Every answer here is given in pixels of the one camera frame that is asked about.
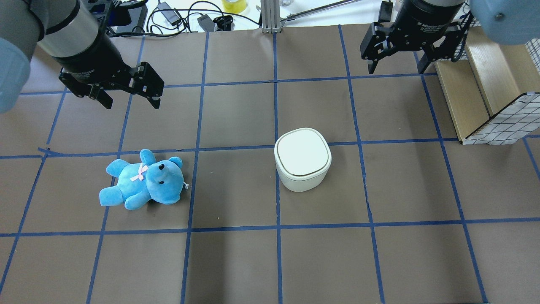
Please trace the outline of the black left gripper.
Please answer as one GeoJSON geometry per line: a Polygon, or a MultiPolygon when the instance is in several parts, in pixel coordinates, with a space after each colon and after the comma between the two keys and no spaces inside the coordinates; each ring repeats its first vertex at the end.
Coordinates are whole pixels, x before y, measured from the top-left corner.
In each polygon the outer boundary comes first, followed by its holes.
{"type": "Polygon", "coordinates": [[[120,85],[127,92],[146,98],[154,109],[160,108],[164,81],[148,62],[128,66],[119,50],[103,31],[98,31],[92,44],[70,57],[58,57],[62,69],[58,79],[78,98],[97,100],[111,109],[113,98],[102,88],[120,85]]]}

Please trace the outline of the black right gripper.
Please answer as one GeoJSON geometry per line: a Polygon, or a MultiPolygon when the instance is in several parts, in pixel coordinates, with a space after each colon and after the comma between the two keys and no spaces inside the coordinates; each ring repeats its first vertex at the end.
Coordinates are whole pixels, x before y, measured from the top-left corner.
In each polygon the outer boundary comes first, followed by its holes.
{"type": "Polygon", "coordinates": [[[419,74],[432,62],[453,57],[464,36],[464,29],[454,21],[463,4],[462,0],[404,0],[392,25],[371,23],[359,45],[368,73],[374,74],[380,60],[401,51],[424,51],[417,63],[419,74]]]}

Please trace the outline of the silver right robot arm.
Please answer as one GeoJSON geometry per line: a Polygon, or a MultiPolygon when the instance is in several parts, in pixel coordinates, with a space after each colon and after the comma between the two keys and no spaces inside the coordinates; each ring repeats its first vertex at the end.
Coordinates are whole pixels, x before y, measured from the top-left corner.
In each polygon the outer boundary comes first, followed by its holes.
{"type": "Polygon", "coordinates": [[[486,36],[498,44],[524,44],[539,37],[538,0],[470,0],[465,20],[454,18],[463,7],[462,0],[405,0],[394,23],[370,25],[360,46],[362,59],[373,74],[378,62],[397,52],[423,51],[417,71],[423,74],[437,60],[458,58],[476,19],[486,36]]]}

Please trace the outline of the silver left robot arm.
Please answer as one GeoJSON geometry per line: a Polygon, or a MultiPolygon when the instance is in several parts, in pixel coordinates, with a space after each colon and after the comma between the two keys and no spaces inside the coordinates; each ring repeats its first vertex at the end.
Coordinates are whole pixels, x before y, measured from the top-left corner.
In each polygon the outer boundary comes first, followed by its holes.
{"type": "Polygon", "coordinates": [[[111,109],[108,91],[121,90],[158,109],[164,81],[150,63],[126,64],[108,34],[109,27],[131,22],[130,10],[145,5],[144,0],[2,0],[1,112],[15,106],[37,47],[60,65],[59,80],[78,98],[111,109]]]}

